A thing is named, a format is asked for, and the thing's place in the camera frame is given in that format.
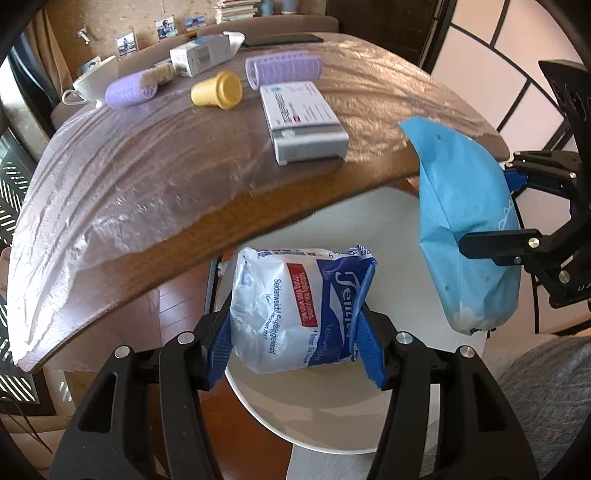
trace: stack of books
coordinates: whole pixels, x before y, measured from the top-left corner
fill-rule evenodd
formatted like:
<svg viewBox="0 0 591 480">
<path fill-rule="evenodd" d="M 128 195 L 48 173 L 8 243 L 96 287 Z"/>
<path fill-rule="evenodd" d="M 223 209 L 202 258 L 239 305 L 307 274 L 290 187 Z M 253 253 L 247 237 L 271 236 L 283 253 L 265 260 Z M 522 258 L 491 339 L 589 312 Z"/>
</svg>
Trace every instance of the stack of books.
<svg viewBox="0 0 591 480">
<path fill-rule="evenodd" d="M 252 18 L 260 3 L 261 0 L 217 0 L 216 23 Z"/>
</svg>

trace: white teacup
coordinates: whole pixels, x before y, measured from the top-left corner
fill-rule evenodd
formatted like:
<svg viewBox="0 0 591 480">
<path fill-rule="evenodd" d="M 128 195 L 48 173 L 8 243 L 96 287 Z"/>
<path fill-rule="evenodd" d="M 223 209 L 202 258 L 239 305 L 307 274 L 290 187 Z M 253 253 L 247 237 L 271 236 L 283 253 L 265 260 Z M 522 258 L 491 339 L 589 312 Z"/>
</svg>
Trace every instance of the white teacup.
<svg viewBox="0 0 591 480">
<path fill-rule="evenodd" d="M 113 55 L 82 74 L 72 84 L 74 89 L 66 90 L 63 93 L 61 101 L 66 105 L 82 105 L 84 103 L 96 102 L 96 107 L 100 108 L 105 104 L 107 87 L 118 78 L 119 63 L 117 57 Z M 67 97 L 71 93 L 77 93 L 82 100 L 69 101 Z"/>
</svg>

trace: white tabletop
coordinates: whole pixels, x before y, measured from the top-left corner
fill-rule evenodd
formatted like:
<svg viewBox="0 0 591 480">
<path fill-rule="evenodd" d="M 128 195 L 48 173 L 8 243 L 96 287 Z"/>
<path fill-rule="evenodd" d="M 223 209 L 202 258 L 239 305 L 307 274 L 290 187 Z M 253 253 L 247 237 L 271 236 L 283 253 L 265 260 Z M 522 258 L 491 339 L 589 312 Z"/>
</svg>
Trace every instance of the white tabletop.
<svg viewBox="0 0 591 480">
<path fill-rule="evenodd" d="M 418 246 L 418 232 L 418 199 L 384 187 L 320 210 L 248 246 L 343 251 L 361 244 L 378 262 L 366 299 L 370 309 L 387 314 L 398 330 L 429 347 L 455 351 L 470 345 L 481 355 L 485 332 L 466 336 L 449 326 Z M 230 292 L 235 261 L 233 257 L 220 285 L 218 307 Z M 226 376 L 245 407 L 277 435 L 316 451 L 353 454 L 377 448 L 390 395 L 364 378 L 360 367 L 346 362 L 257 375 L 233 355 Z M 430 422 L 439 415 L 438 406 L 439 389 L 432 388 Z"/>
</svg>

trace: blue fabric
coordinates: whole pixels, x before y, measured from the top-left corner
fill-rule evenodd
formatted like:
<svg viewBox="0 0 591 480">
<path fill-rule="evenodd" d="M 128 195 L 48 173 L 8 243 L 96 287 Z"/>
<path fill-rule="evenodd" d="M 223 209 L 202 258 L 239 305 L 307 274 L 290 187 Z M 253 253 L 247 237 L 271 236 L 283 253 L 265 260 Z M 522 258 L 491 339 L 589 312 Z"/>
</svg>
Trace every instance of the blue fabric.
<svg viewBox="0 0 591 480">
<path fill-rule="evenodd" d="M 420 159 L 420 246 L 447 321 L 470 334 L 502 325 L 517 308 L 520 267 L 470 260 L 470 232 L 517 230 L 503 170 L 474 140 L 425 118 L 400 124 Z"/>
</svg>

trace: white box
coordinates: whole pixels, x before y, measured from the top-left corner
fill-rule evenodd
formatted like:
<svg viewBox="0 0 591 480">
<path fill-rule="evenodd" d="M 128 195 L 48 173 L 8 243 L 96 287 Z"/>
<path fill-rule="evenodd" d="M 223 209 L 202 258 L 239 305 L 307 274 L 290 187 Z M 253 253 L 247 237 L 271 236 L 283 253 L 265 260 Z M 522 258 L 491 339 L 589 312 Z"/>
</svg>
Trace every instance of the white box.
<svg viewBox="0 0 591 480">
<path fill-rule="evenodd" d="M 279 165 L 345 158 L 349 136 L 314 83 L 278 83 L 260 91 Z"/>
<path fill-rule="evenodd" d="M 231 58 L 227 35 L 207 35 L 170 51 L 170 59 L 178 74 L 191 78 Z"/>
</svg>

